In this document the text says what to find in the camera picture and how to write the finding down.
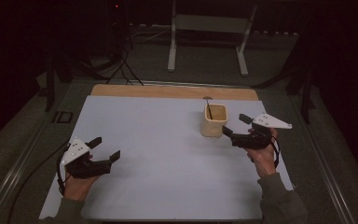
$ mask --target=cable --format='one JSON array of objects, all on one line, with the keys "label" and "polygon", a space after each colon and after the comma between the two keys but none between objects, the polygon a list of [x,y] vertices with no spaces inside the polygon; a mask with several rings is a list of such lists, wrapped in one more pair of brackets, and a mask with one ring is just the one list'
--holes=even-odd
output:
[{"label": "cable", "polygon": [[139,83],[141,83],[141,85],[144,86],[144,83],[141,81],[141,79],[139,79],[131,70],[130,66],[127,64],[126,61],[124,61],[124,64],[126,64],[127,68],[130,70],[131,74],[133,77],[135,77],[136,80],[138,80]]},{"label": "cable", "polygon": [[105,73],[108,73],[110,71],[112,71],[113,69],[115,69],[117,67],[117,64],[115,63],[114,65],[112,65],[110,68],[105,68],[104,70],[100,71],[100,74],[103,75]]},{"label": "cable", "polygon": [[68,175],[68,177],[65,178],[65,180],[63,181],[63,183],[66,183],[66,181],[71,177],[72,175]]},{"label": "cable", "polygon": [[123,61],[123,63],[121,63],[121,65],[118,67],[118,69],[116,69],[116,71],[114,72],[114,73],[112,73],[112,76],[110,76],[110,78],[108,78],[107,80],[106,80],[106,83],[105,84],[109,84],[109,82],[112,80],[112,78],[113,78],[113,76],[118,72],[118,70],[120,70],[121,69],[121,67],[124,65],[124,62],[127,60],[127,58],[128,58],[128,52],[127,51],[125,51],[126,52],[126,57],[123,59],[123,57],[120,55],[120,57],[121,57],[121,60]]},{"label": "cable", "polygon": [[13,211],[14,211],[14,206],[16,205],[17,199],[20,196],[21,191],[23,190],[25,184],[28,182],[28,180],[31,178],[31,176],[46,162],[48,161],[51,157],[53,157],[57,152],[59,152],[65,145],[67,145],[67,143],[69,142],[69,139],[67,139],[62,145],[60,145],[60,147],[53,151],[50,155],[48,155],[44,160],[42,160],[42,162],[40,162],[34,169],[33,171],[28,174],[28,176],[25,178],[24,182],[22,182],[22,185],[19,188],[19,191],[17,192],[16,196],[14,197],[14,202],[10,207],[10,211],[7,217],[7,224],[10,224],[11,221],[11,217],[13,216]]},{"label": "cable", "polygon": [[130,83],[131,85],[133,85],[132,82],[131,82],[131,81],[126,77],[126,75],[124,74],[123,68],[121,68],[120,70],[121,70],[121,75],[122,75],[124,78],[126,78],[127,83]]},{"label": "cable", "polygon": [[278,146],[278,148],[276,148],[275,144],[271,141],[271,145],[274,148],[275,154],[277,155],[277,158],[275,159],[275,162],[274,162],[274,165],[276,168],[279,164],[279,154],[281,153],[281,147],[279,146],[278,139],[274,136],[272,136],[272,138],[275,140],[275,142],[277,143],[277,146]]},{"label": "cable", "polygon": [[65,193],[65,185],[63,184],[64,181],[62,181],[62,176],[61,176],[61,169],[60,169],[60,162],[62,160],[63,154],[65,153],[65,151],[68,149],[68,147],[65,148],[65,150],[63,150],[60,155],[58,156],[57,160],[56,160],[56,173],[57,173],[57,182],[58,182],[58,190],[60,192],[60,194],[63,196],[63,194]]},{"label": "cable", "polygon": [[133,34],[131,36],[134,37],[136,35],[151,35],[151,34],[159,34],[159,33],[161,33],[161,31],[144,31],[144,32],[135,33],[135,34]]},{"label": "cable", "polygon": [[167,30],[165,30],[165,31],[159,32],[159,33],[156,34],[156,35],[152,35],[152,36],[150,36],[150,37],[148,37],[148,38],[146,38],[146,39],[138,40],[138,41],[133,41],[133,42],[135,42],[135,43],[142,43],[142,42],[145,42],[145,41],[147,41],[147,40],[153,39],[153,38],[155,38],[155,37],[157,37],[157,36],[159,36],[159,35],[163,35],[163,34],[169,32],[170,30],[171,30],[171,28],[169,28],[169,29],[167,29]]}]

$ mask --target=floor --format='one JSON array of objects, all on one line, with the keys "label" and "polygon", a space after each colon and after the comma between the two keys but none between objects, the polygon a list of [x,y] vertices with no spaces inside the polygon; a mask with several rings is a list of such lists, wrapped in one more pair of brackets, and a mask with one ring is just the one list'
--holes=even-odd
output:
[{"label": "floor", "polygon": [[[163,33],[166,27],[139,29],[161,34],[150,38],[153,34],[133,32],[134,49],[128,50],[127,63],[146,85],[249,88],[278,75],[296,43],[295,35],[251,34],[244,53],[249,76],[241,77],[234,49],[238,43],[236,36],[182,32],[176,68],[170,73],[167,71],[170,34]],[[110,77],[112,71],[102,75]],[[128,68],[123,69],[123,74],[139,85]],[[11,223],[36,223],[55,174],[53,152],[70,137],[92,87],[102,83],[76,71],[74,75],[71,84],[56,82],[57,100],[50,112],[44,111],[46,99],[36,95],[0,132],[0,223],[7,223],[15,201]],[[358,166],[345,139],[317,88],[312,89],[314,107],[310,111],[310,124],[306,124],[298,112],[300,96],[286,94],[287,82],[283,80],[256,91],[268,112],[290,120],[295,127],[280,132],[282,156],[296,191],[310,212],[309,223],[358,223]],[[128,81],[118,72],[110,83],[128,84]],[[74,118],[68,123],[54,122],[56,111],[72,112]],[[38,167],[49,155],[52,158]]]}]

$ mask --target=dark background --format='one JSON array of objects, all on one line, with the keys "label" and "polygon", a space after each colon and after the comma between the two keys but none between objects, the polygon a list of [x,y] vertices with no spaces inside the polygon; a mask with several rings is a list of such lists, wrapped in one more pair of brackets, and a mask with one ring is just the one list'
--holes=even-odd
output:
[{"label": "dark background", "polygon": [[[109,4],[109,22],[103,4]],[[91,40],[108,24],[122,44],[126,21],[116,4],[121,2],[0,1],[0,130],[39,91],[34,78],[46,70],[51,45],[86,62],[91,54],[106,53],[105,46],[91,44],[103,42]],[[134,24],[171,23],[170,1],[132,0],[127,7]],[[243,1],[222,5],[221,1],[183,0],[178,5],[185,13],[215,16],[239,17],[244,8],[250,9]],[[358,1],[263,1],[253,31],[300,34],[292,52],[296,59],[288,63],[312,62],[313,84],[320,88],[358,162]]]}]

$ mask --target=wooden table edge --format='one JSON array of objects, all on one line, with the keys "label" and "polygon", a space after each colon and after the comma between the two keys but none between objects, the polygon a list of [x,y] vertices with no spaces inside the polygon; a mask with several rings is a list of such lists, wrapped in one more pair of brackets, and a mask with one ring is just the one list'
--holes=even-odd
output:
[{"label": "wooden table edge", "polygon": [[188,87],[188,86],[131,86],[97,84],[93,87],[92,96],[129,96],[202,99],[209,96],[215,100],[258,101],[255,90],[220,87]]}]

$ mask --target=table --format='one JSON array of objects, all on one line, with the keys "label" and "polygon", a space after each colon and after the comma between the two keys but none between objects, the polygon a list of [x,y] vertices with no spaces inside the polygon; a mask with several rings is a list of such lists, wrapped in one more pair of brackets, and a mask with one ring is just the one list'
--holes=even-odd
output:
[{"label": "table", "polygon": [[171,47],[168,71],[173,72],[175,69],[176,29],[228,32],[242,34],[243,36],[241,44],[236,47],[236,51],[241,75],[247,77],[248,68],[243,57],[243,50],[249,38],[256,11],[257,6],[254,5],[248,19],[177,14],[176,0],[172,0]]},{"label": "table", "polygon": [[[106,160],[117,150],[121,158],[93,186],[83,216],[110,221],[261,218],[261,188],[246,152],[225,136],[200,134],[205,95],[227,107],[227,126],[235,132],[246,130],[235,118],[239,110],[255,116],[264,109],[253,90],[95,86],[72,138],[101,136],[93,159]],[[283,161],[278,171],[292,189]],[[54,216],[60,199],[54,180],[40,218]]]}]

